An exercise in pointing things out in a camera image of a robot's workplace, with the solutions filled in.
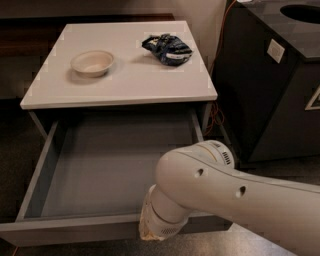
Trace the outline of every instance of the wooden surface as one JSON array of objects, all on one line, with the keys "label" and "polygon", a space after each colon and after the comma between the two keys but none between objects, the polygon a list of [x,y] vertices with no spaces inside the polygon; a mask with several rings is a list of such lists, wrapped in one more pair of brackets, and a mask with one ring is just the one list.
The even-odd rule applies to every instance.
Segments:
[{"label": "wooden surface", "polygon": [[0,57],[47,55],[69,23],[172,21],[172,14],[0,19]]}]

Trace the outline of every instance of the floor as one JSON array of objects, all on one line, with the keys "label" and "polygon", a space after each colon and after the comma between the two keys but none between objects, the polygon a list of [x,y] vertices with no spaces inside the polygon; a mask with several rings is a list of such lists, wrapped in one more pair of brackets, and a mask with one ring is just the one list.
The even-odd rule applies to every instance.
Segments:
[{"label": "floor", "polygon": [[[0,102],[0,223],[14,222],[44,144],[28,113],[17,102]],[[320,185],[320,156],[260,163],[249,172]],[[15,246],[0,239],[0,255]],[[294,255],[233,224],[228,231],[177,235],[163,242],[117,240],[19,248],[22,255]]]}]

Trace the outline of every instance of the circular opening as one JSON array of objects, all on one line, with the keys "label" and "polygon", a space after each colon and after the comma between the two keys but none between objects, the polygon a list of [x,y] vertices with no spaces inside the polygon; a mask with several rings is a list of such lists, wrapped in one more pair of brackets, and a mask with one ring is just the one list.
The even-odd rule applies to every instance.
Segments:
[{"label": "circular opening", "polygon": [[245,186],[240,187],[236,192],[236,197],[242,197],[246,193],[246,189],[247,188]]},{"label": "circular opening", "polygon": [[199,169],[199,170],[195,173],[194,177],[199,178],[200,176],[202,176],[203,172],[204,172],[203,169]]},{"label": "circular opening", "polygon": [[291,19],[320,24],[320,7],[311,5],[286,5],[281,13]]}]

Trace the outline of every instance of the white label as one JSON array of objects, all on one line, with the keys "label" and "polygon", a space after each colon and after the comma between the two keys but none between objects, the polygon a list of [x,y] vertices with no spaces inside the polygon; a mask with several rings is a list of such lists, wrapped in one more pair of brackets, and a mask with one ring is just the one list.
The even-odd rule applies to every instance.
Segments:
[{"label": "white label", "polygon": [[189,58],[192,54],[187,53],[187,54],[172,54],[172,53],[167,53],[166,56],[169,59],[175,59],[175,60],[181,60],[184,58]]},{"label": "white label", "polygon": [[283,53],[284,53],[284,48],[278,44],[275,40],[271,39],[271,42],[269,44],[269,48],[267,53],[278,63],[280,63]]}]

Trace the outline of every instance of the table top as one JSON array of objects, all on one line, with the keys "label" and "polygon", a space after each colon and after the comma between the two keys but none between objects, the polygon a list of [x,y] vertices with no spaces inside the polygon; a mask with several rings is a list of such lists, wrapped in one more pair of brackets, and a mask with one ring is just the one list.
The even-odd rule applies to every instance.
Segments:
[{"label": "table top", "polygon": [[[194,52],[179,67],[161,64],[141,43],[178,36]],[[111,52],[105,76],[83,78],[70,61],[91,50]],[[217,92],[185,21],[68,24],[21,102],[23,109],[212,101]]]},{"label": "table top", "polygon": [[319,24],[298,21],[281,13],[281,8],[288,5],[320,8],[320,1],[260,0],[243,3],[242,5],[247,7],[258,19],[286,40],[288,44],[301,54],[305,61],[320,61]]}]

